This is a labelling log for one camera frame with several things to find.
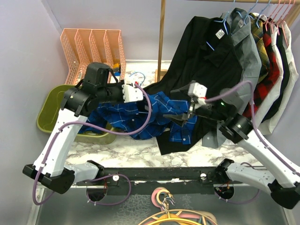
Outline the blue plaid shirt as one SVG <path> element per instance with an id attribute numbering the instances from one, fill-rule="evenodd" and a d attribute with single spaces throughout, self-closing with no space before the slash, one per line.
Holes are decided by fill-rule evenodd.
<path id="1" fill-rule="evenodd" d="M 190 118 L 184 126 L 178 126 L 163 114 L 180 115 L 188 112 L 190 103 L 186 100 L 173 100 L 163 92 L 149 95 L 152 104 L 150 120 L 146 127 L 131 137 L 136 140 L 146 140 L 161 135 L 166 128 L 170 129 L 167 140 L 179 142 L 184 145 L 192 142 L 192 132 L 197 118 Z M 125 132 L 132 132 L 140 128 L 147 117 L 135 116 L 137 112 L 136 102 L 124 104 L 103 103 L 92 111 L 87 122 L 102 128 L 110 124 Z"/>

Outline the light blue wire hanger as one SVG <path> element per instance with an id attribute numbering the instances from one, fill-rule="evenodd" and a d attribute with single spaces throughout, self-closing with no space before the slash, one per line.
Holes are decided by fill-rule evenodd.
<path id="1" fill-rule="evenodd" d="M 129 75 L 129 80 L 133 81 L 134 83 L 137 82 L 140 86 L 143 86 L 146 80 L 146 75 L 142 72 L 134 71 Z"/>

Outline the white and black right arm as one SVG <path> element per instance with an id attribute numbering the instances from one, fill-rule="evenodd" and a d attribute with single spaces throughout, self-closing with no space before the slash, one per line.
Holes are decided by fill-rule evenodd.
<path id="1" fill-rule="evenodd" d="M 255 120 L 249 120 L 239 114 L 235 105 L 228 110 L 219 106 L 208 108 L 209 103 L 220 99 L 231 104 L 230 97 L 245 85 L 253 89 L 250 81 L 243 81 L 216 97 L 206 98 L 207 88 L 197 82 L 192 82 L 171 91 L 172 95 L 189 99 L 190 106 L 187 113 L 166 114 L 164 117 L 180 126 L 186 124 L 187 120 L 194 115 L 221 122 L 219 130 L 222 135 L 249 152 L 266 169 L 255 170 L 235 163 L 233 160 L 224 159 L 215 167 L 212 180 L 220 184 L 238 181 L 251 185 L 268 193 L 280 206 L 291 210 L 300 201 L 299 166 L 268 142 L 257 129 Z"/>

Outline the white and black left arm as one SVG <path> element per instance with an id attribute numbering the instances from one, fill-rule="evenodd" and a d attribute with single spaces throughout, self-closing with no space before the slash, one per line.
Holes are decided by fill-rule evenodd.
<path id="1" fill-rule="evenodd" d="M 85 77 L 63 96 L 54 129 L 46 146 L 33 164 L 25 165 L 23 174 L 40 182 L 46 188 L 63 194 L 77 182 L 89 180 L 98 185 L 103 181 L 101 166 L 93 161 L 67 166 L 65 161 L 69 149 L 90 113 L 100 103 L 131 103 L 146 99 L 148 112 L 151 102 L 146 92 L 137 84 L 126 84 L 123 80 L 108 83 L 113 70 L 106 64 L 92 62 L 87 66 Z"/>

